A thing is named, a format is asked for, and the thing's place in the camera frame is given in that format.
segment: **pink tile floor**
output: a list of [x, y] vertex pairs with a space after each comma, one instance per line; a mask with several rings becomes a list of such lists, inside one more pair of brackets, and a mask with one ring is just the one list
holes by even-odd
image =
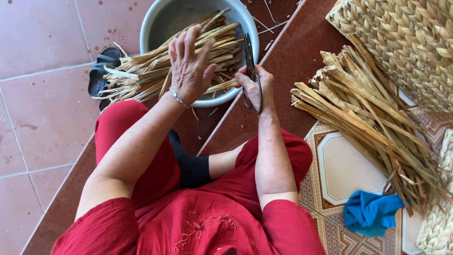
[[139, 53], [152, 3], [0, 2], [0, 254], [21, 253], [93, 133], [92, 61], [113, 41]]

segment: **finger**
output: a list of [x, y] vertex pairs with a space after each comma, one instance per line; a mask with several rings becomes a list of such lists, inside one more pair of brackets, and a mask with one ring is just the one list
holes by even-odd
[[255, 74], [258, 75], [258, 77], [263, 77], [263, 76], [267, 76], [269, 75], [270, 73], [268, 73], [264, 68], [262, 68], [260, 65], [256, 64], [255, 65]]
[[170, 56], [170, 63], [172, 66], [176, 62], [176, 59], [178, 59], [178, 55], [176, 54], [175, 43], [176, 43], [176, 38], [173, 38], [169, 43], [169, 56]]
[[206, 66], [207, 58], [209, 57], [209, 53], [211, 52], [211, 49], [215, 43], [216, 40], [214, 38], [211, 38], [204, 43], [203, 47], [201, 48], [200, 54], [198, 55], [198, 63], [201, 66]]
[[203, 80], [205, 83], [211, 83], [211, 79], [214, 77], [214, 73], [217, 69], [217, 64], [212, 64], [204, 70]]
[[195, 59], [195, 42], [200, 34], [201, 26], [199, 24], [191, 26], [187, 31], [184, 39], [184, 57], [187, 59]]
[[234, 76], [236, 78], [237, 83], [241, 85], [246, 91], [252, 89], [255, 86], [255, 82], [253, 82], [247, 75], [242, 73], [236, 73]]
[[176, 55], [178, 59], [182, 59], [184, 57], [184, 39], [186, 38], [187, 32], [182, 32], [178, 39], [176, 40]]
[[239, 68], [238, 72], [241, 74], [247, 74], [247, 66], [245, 65], [245, 66]]

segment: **black sock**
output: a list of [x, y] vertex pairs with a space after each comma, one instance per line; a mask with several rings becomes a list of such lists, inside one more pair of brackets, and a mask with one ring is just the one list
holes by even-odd
[[170, 144], [173, 147], [176, 162], [181, 170], [179, 187], [198, 188], [211, 182], [209, 177], [209, 156], [195, 157], [187, 154], [179, 141], [179, 135], [173, 129], [169, 132]]

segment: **woven mat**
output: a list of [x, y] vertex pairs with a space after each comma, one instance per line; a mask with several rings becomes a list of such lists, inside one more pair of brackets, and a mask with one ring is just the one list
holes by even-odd
[[[453, 192], [453, 129], [445, 132], [439, 167], [445, 170], [441, 178], [448, 184], [450, 192]], [[431, 210], [423, 217], [416, 245], [426, 254], [453, 254], [453, 205], [442, 200], [441, 206], [445, 213], [432, 203]]]
[[339, 0], [326, 19], [418, 106], [453, 112], [452, 16], [453, 0]]

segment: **blue rag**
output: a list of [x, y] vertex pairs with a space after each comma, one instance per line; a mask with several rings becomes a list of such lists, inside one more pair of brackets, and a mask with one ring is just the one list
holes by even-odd
[[387, 228], [396, 226], [395, 213], [402, 207], [403, 201], [397, 195], [357, 191], [344, 206], [344, 222], [352, 232], [367, 237], [384, 236]]

